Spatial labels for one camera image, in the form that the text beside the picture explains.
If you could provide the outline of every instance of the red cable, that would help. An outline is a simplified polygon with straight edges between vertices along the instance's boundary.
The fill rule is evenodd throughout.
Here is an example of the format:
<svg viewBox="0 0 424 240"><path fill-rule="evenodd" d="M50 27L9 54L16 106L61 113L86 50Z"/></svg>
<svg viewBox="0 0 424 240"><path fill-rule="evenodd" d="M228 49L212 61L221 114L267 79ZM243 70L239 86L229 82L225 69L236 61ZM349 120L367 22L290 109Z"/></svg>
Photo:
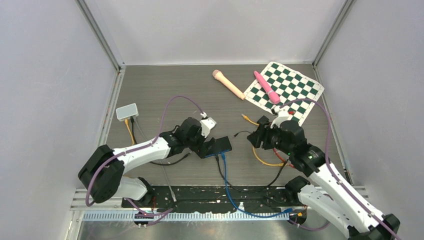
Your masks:
<svg viewBox="0 0 424 240"><path fill-rule="evenodd" d="M286 160L284 160L279 154L278 154L278 152L277 152L277 150L275 149L275 148L273 148L272 149L273 151L274 151L274 153L275 153L275 155L283 162L283 163L285 163L286 162ZM292 168L295 168L295 166L293 166L293 164L291 164L291 163L289 163L288 164L290 167L292 167Z"/></svg>

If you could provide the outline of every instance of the yellow cable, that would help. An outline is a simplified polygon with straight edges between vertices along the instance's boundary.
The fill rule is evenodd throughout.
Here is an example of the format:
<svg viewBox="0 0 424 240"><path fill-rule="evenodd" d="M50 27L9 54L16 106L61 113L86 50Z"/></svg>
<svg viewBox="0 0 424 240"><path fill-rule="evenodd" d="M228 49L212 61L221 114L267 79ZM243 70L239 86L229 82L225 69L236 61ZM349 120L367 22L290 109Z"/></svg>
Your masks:
<svg viewBox="0 0 424 240"><path fill-rule="evenodd" d="M135 142L134 142L134 136L133 136L133 133L131 132L131 130L130 130L130 124L128 124L128 118L125 118L125 125L126 125L126 128L128 129L128 132L129 132L129 135L131 136L131 141L132 141L132 145L134 145L134 144L136 144Z"/></svg>
<svg viewBox="0 0 424 240"><path fill-rule="evenodd" d="M256 122L254 122L254 121L250 120L250 118L248 118L248 116L246 116L246 115L244 115L244 114L242 114L241 116L242 116L244 119L246 119L249 123L254 124L254 125L256 125L256 126L259 126L259 123L256 123Z"/></svg>
<svg viewBox="0 0 424 240"><path fill-rule="evenodd" d="M280 164L272 164L272 163L268 163L268 162L264 162L262 159L259 158L259 156L256 154L256 150L255 147L252 146L253 149L253 154L256 157L256 159L258 159L261 163L267 165L267 166L271 166L271 167L281 167L283 166L284 163L280 163Z"/></svg>
<svg viewBox="0 0 424 240"><path fill-rule="evenodd" d="M253 125L256 125L256 126L259 126L259 123L256 123L256 122L254 122L254 121L252 121L252 120L250 120L250 118L248 117L248 116L246 116L246 115L244 115L244 114L242 114L241 115L245 120L247 120L249 123L251 123L251 124L253 124ZM268 163L268 162L265 162L265 161L263 161L257 154L256 154L256 149L255 149L255 147L254 146L252 146L252 149L253 149L253 154L254 154L254 156L256 157L256 159L257 160L259 160L261 163L263 163L263 164L265 164L265 165L267 165L267 166L271 166L271 167L281 167L284 163L280 163L280 164L272 164L272 163Z"/></svg>

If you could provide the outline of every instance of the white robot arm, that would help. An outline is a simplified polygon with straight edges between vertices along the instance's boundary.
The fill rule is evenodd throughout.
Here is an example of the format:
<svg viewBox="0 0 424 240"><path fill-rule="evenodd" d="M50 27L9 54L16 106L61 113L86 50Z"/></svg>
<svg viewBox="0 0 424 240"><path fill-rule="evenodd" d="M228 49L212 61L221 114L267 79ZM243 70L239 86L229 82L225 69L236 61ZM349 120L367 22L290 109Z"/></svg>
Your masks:
<svg viewBox="0 0 424 240"><path fill-rule="evenodd" d="M216 124L204 114L200 121L189 117L175 131L162 132L143 143L114 149L107 145L99 146L79 172L78 178L87 189L93 182L90 194L95 203L102 203L111 197L138 201L148 192L148 183L143 178L123 176L125 173L145 163L180 154L185 148L190 148L200 158L212 155L214 146L228 139L212 138L205 142ZM111 158L113 160L96 174L101 165Z"/></svg>
<svg viewBox="0 0 424 240"><path fill-rule="evenodd" d="M288 120L287 112L277 108L274 114L277 117L272 122L265 116L261 117L257 122L257 130L247 139L255 148L276 148L287 154L297 170L319 184L332 197L324 196L308 180L298 176L285 185L291 200L315 209L349 239L392 239L392 234L381 223L397 232L399 220L393 214L384 215L341 177L334 164L330 162L327 165L325 153L307 142L303 128L296 121Z"/></svg>

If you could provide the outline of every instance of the white bracket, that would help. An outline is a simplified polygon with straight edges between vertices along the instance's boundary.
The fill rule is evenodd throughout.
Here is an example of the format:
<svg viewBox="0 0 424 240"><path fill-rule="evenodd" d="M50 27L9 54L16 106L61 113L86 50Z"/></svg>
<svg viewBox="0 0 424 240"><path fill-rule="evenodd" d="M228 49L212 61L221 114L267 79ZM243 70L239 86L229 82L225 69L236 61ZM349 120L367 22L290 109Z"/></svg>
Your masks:
<svg viewBox="0 0 424 240"><path fill-rule="evenodd" d="M112 198L129 198L137 201L146 193L147 187L140 179L123 176Z"/></svg>
<svg viewBox="0 0 424 240"><path fill-rule="evenodd" d="M208 117L206 119L200 120L201 124L201 135L204 138L207 138L211 133L211 130L217 125L217 122L212 119L212 117Z"/></svg>
<svg viewBox="0 0 424 240"><path fill-rule="evenodd" d="M278 116L272 121L271 128L279 128L282 122L289 120L290 115L287 111L280 108L280 106L275 106L274 111L278 113Z"/></svg>

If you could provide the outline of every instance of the black cable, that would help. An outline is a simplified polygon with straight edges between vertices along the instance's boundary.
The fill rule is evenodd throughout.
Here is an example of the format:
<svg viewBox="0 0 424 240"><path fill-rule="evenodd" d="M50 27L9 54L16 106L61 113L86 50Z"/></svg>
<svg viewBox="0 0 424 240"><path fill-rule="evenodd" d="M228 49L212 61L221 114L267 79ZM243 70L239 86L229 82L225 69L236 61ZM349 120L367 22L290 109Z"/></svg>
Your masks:
<svg viewBox="0 0 424 240"><path fill-rule="evenodd" d="M149 163L154 164L154 165L158 165L158 166L172 166L172 165L175 165L175 164L181 162L185 158L187 158L191 153L192 152L188 152L186 155L182 156L182 158L180 158L179 160L171 162L171 163L157 163L157 162L153 162L153 161L150 161Z"/></svg>
<svg viewBox="0 0 424 240"><path fill-rule="evenodd" d="M221 175L221 178L225 181L225 177L224 177L224 175L223 175L223 173L221 171L220 158L218 157L218 155L215 155L215 159L216 159L216 163L218 164L219 174ZM237 192L240 192L240 193L250 194L250 193L257 193L257 192L260 192L260 191L264 190L264 189L260 188L260 189L257 189L257 190L245 191L245 190L240 190L237 187L233 186L229 181L226 181L226 183L230 187L232 187L234 190L236 190Z"/></svg>
<svg viewBox="0 0 424 240"><path fill-rule="evenodd" d="M224 175L223 175L223 173L222 173L222 171L221 171L220 158L218 157L218 155L215 155L215 159L216 159L216 163L218 164L218 171L219 171L219 174L221 175L221 178L225 181L225 177L224 177ZM238 189L238 188L234 187L234 186L233 186L230 182L228 182L228 181L226 181L226 183L227 183L230 187L232 187L234 190L236 190L236 191L238 191L238 192L241 192L241 193L247 193L247 194L249 194L249 193L257 193L257 192L260 192L260 191L262 191L262 190L266 190L266 189L267 189L267 188L269 188L269 187L270 187L273 183L275 183L275 182L277 181L277 179L279 178L279 176L280 176L281 172L283 171L283 168L286 166L287 162L288 162L288 161L285 161L285 163L284 163L284 164L280 167L280 169L279 169L279 171L278 171L278 173L277 173L277 176L274 178L274 180L272 180L272 182L270 182L268 185L260 187L260 189L257 189L257 190L251 190L251 191L245 191L245 190L240 190L240 189Z"/></svg>
<svg viewBox="0 0 424 240"><path fill-rule="evenodd" d="M237 135L239 135L239 133L249 133L252 134L250 131L239 131L236 134L234 134L234 136L232 136L233 138L237 137Z"/></svg>
<svg viewBox="0 0 424 240"><path fill-rule="evenodd" d="M132 139L134 140L134 144L137 144L136 136L134 135L134 118L131 116L129 119L131 120Z"/></svg>
<svg viewBox="0 0 424 240"><path fill-rule="evenodd" d="M266 185L267 188L269 188L273 183L275 183L277 181L277 179L279 178L281 172L283 171L283 168L287 165L289 161L285 161L284 164L280 167L277 176L274 178L274 180L272 180L272 182L270 182L268 185Z"/></svg>

